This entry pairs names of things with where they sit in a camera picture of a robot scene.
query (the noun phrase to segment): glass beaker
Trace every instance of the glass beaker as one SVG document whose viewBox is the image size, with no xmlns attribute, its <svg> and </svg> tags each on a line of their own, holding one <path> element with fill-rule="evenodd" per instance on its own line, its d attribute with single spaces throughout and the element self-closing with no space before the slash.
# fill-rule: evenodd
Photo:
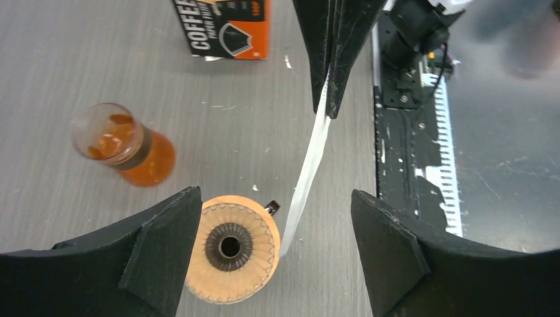
<svg viewBox="0 0 560 317">
<path fill-rule="evenodd" d="M 175 165 L 175 149 L 119 104 L 97 104 L 71 121 L 74 146 L 84 157 L 116 170 L 130 184 L 157 185 Z"/>
</svg>

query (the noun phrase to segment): white robot part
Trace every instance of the white robot part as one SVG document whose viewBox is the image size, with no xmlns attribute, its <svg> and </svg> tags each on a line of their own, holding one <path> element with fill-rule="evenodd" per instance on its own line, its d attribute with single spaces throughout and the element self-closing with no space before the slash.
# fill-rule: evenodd
<svg viewBox="0 0 560 317">
<path fill-rule="evenodd" d="M 445 7 L 445 11 L 443 11 L 445 15 L 454 15 L 464 10 L 472 1 L 473 0 L 428 0 L 434 7 L 438 5 Z"/>
</svg>

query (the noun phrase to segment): gray wood grain surface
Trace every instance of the gray wood grain surface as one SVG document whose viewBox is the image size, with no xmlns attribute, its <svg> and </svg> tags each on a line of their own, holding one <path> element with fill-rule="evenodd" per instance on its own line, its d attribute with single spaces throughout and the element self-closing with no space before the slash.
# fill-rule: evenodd
<svg viewBox="0 0 560 317">
<path fill-rule="evenodd" d="M 204 200 L 276 199 L 282 231 L 314 114 L 293 6 L 272 2 L 267 61 L 204 62 L 190 57 L 170 1 L 0 1 L 0 252 L 50 248 L 187 186 Z M 185 289 L 178 316 L 371 316 L 349 214 L 352 189 L 375 189 L 368 48 L 273 279 L 233 306 Z M 105 101 L 171 139 L 168 181 L 134 188 L 73 150 L 70 119 Z"/>
</svg>

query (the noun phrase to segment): orange liquid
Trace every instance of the orange liquid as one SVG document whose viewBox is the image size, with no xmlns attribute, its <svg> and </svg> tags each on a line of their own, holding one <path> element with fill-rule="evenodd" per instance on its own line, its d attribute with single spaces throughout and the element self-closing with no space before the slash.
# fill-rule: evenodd
<svg viewBox="0 0 560 317">
<path fill-rule="evenodd" d="M 105 131 L 100 137 L 97 147 L 90 147 L 89 152 L 94 159 L 108 159 L 124 151 L 134 136 L 134 125 L 131 122 L 119 122 Z M 175 149 L 171 142 L 160 133 L 147 130 L 152 135 L 152 147 L 148 157 L 138 166 L 129 170 L 117 170 L 130 184 L 139 187 L 157 185 L 166 180 L 175 166 Z"/>
</svg>

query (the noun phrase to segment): orange box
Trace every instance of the orange box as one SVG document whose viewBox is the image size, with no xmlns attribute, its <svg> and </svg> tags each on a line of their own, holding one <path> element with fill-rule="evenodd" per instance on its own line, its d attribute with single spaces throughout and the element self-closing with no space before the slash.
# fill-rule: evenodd
<svg viewBox="0 0 560 317">
<path fill-rule="evenodd" d="M 270 0 L 172 1 L 193 55 L 268 57 Z"/>
</svg>

